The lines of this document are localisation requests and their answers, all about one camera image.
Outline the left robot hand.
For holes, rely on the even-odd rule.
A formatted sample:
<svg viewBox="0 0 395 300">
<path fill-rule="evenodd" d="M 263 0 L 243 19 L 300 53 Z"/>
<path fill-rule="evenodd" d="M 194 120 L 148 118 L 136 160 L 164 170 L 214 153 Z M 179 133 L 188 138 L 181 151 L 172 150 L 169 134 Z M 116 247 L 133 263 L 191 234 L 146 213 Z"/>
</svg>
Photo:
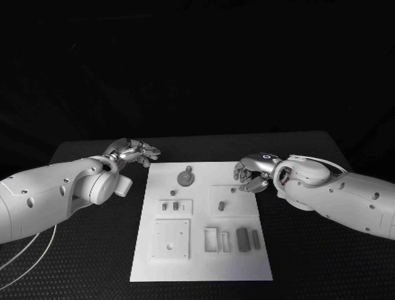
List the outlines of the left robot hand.
<svg viewBox="0 0 395 300">
<path fill-rule="evenodd" d="M 123 169 L 128 164 L 139 163 L 146 168 L 151 167 L 151 160 L 158 160 L 161 150 L 148 143 L 122 138 L 116 140 L 107 147 L 103 156 L 107 157 Z"/>
</svg>

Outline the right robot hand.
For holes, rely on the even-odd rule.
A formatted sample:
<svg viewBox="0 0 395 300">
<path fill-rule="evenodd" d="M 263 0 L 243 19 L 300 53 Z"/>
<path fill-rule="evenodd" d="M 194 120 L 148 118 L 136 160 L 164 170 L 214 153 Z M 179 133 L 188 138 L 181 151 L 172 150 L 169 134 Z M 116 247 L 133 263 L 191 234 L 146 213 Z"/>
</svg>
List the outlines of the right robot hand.
<svg viewBox="0 0 395 300">
<path fill-rule="evenodd" d="M 283 159 L 270 153 L 249 154 L 234 167 L 234 179 L 240 181 L 240 190 L 247 193 L 263 192 L 274 180 L 276 168 Z"/>
</svg>

